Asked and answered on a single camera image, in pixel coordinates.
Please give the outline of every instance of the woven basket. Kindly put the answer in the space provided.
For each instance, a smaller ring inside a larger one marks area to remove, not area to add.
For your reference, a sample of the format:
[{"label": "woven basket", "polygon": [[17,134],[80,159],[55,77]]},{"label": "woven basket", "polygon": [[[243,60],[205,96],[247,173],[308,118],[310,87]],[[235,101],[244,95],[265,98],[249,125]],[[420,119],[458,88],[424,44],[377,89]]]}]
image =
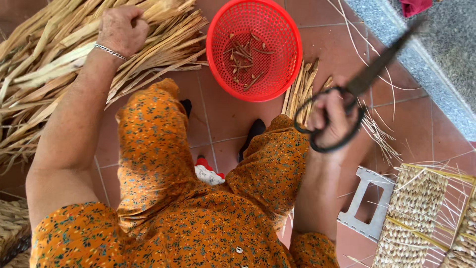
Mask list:
[{"label": "woven basket", "polygon": [[476,267],[476,199],[470,199],[455,242],[441,267]]},{"label": "woven basket", "polygon": [[372,265],[374,268],[423,267],[427,253],[425,247],[432,246],[409,230],[418,230],[424,236],[431,237],[448,181],[443,176],[427,170],[412,180],[422,169],[405,164],[402,164],[401,168],[378,241]]},{"label": "woven basket", "polygon": [[11,260],[7,265],[3,268],[28,268],[30,267],[30,251],[27,251],[18,254],[13,260]]},{"label": "woven basket", "polygon": [[25,200],[0,200],[0,267],[31,245],[31,228]]}]

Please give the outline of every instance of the scissor blade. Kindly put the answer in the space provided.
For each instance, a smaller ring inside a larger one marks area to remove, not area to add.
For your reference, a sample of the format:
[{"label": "scissor blade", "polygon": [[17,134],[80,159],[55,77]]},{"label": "scissor blade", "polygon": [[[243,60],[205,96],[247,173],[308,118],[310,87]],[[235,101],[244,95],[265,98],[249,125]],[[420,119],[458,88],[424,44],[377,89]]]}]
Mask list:
[{"label": "scissor blade", "polygon": [[403,47],[422,22],[423,20],[417,20],[410,29],[387,48],[380,57],[376,58],[368,67],[364,68],[356,77],[354,77],[347,84],[346,90],[356,98],[363,94],[370,87],[373,80],[378,77],[385,66],[393,60],[397,52]]}]

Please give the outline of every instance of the scissors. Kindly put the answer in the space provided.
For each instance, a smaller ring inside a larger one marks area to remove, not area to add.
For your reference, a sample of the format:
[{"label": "scissors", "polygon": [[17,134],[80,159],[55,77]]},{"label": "scissors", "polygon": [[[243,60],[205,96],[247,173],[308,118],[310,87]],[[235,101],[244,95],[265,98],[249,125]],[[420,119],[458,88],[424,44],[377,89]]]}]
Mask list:
[{"label": "scissors", "polygon": [[[388,65],[397,52],[402,49],[403,45],[410,39],[410,36],[417,30],[417,28],[422,24],[423,20],[418,19],[409,30],[407,30],[397,41],[395,41],[389,48],[387,48],[380,57],[376,58],[368,67],[365,67],[360,73],[354,77],[346,86],[345,88],[341,87],[333,87],[329,88],[323,92],[318,92],[309,99],[307,99],[302,106],[298,108],[296,111],[294,118],[297,118],[299,113],[305,110],[305,107],[309,103],[314,103],[320,95],[328,94],[331,90],[339,90],[339,92],[343,95],[344,93],[350,93],[353,97],[351,103],[345,106],[346,114],[350,114],[352,108],[357,105],[357,98],[361,96],[365,91],[367,91],[372,84],[372,82],[378,77],[380,72]],[[301,128],[299,123],[295,120],[294,127],[297,131],[303,134],[310,134],[309,143],[311,148],[320,153],[329,153],[335,151],[344,145],[346,145],[357,133],[360,128],[360,124],[362,123],[362,119],[365,116],[365,112],[367,108],[365,105],[358,108],[358,118],[357,122],[354,127],[350,130],[350,132],[337,144],[330,145],[329,147],[321,147],[315,143],[316,138],[324,132],[324,130],[329,126],[329,117],[325,115],[326,124],[322,129],[314,129],[309,130],[305,128]]]}]

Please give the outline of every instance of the orange floral dress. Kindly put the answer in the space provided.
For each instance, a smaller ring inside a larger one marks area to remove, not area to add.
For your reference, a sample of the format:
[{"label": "orange floral dress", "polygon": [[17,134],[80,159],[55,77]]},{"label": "orange floral dress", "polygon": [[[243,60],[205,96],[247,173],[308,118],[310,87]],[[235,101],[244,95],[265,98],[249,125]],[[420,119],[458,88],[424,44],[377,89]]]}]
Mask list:
[{"label": "orange floral dress", "polygon": [[121,203],[65,206],[35,228],[31,267],[338,267],[322,234],[276,231],[294,206],[308,141],[280,115],[226,183],[195,175],[178,87],[165,79],[118,111]]}]

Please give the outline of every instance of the foot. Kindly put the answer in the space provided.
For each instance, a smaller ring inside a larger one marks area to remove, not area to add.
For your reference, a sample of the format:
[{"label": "foot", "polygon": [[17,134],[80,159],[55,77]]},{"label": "foot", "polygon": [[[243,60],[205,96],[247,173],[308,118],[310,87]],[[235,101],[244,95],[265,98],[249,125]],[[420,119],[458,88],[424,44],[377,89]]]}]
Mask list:
[{"label": "foot", "polygon": [[255,136],[258,136],[258,135],[261,135],[263,134],[263,132],[266,130],[266,125],[265,123],[261,120],[261,119],[256,119],[253,123],[253,125],[251,126],[251,128],[249,129],[249,132],[248,132],[248,137],[246,138],[246,142],[245,144],[243,145],[243,147],[241,147],[239,153],[238,153],[238,163],[243,161],[243,152],[248,149],[248,146],[249,146],[249,143],[251,142],[251,140],[255,137]]},{"label": "foot", "polygon": [[187,118],[190,118],[190,113],[192,112],[192,102],[189,99],[180,101],[182,106],[185,108],[185,112],[187,113]]}]

